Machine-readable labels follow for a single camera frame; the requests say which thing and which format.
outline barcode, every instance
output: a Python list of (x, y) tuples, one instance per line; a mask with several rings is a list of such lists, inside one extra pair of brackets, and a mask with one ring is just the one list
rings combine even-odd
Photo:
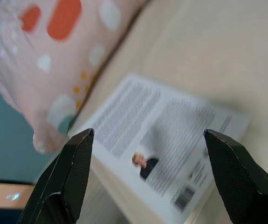
[(176, 199), (174, 205), (180, 209), (181, 212), (183, 212), (188, 205), (188, 203), (191, 201), (192, 197), (194, 196), (195, 191), (190, 188), (186, 187), (179, 195), (179, 197)]

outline pink pillow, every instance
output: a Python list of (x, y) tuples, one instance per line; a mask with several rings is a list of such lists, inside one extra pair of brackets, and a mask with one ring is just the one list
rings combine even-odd
[(0, 0), (0, 93), (60, 149), (95, 74), (147, 0)]

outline photo of person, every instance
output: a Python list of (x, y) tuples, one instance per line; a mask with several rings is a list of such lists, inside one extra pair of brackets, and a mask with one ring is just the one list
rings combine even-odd
[(141, 167), (140, 176), (143, 180), (146, 180), (148, 175), (158, 163), (158, 159), (149, 158), (146, 160), (142, 154), (135, 153), (132, 157), (132, 162), (135, 167)]

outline teal wall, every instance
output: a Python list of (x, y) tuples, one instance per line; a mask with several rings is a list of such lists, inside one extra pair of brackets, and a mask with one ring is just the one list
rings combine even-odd
[(0, 180), (33, 182), (50, 156), (37, 153), (33, 131), (0, 95)]

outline pillow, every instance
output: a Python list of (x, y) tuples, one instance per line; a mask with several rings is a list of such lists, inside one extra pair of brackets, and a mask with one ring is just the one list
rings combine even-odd
[(0, 0), (0, 93), (60, 149), (104, 61), (147, 0)]

